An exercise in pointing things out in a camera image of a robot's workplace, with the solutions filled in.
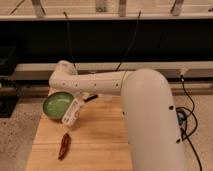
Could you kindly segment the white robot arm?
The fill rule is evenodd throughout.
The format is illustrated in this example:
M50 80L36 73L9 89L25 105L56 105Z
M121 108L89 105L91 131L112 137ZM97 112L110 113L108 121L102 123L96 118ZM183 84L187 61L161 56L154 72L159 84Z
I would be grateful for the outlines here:
M117 95L128 134L133 171L187 171L170 85L153 69L79 74L61 60L49 85L70 93Z

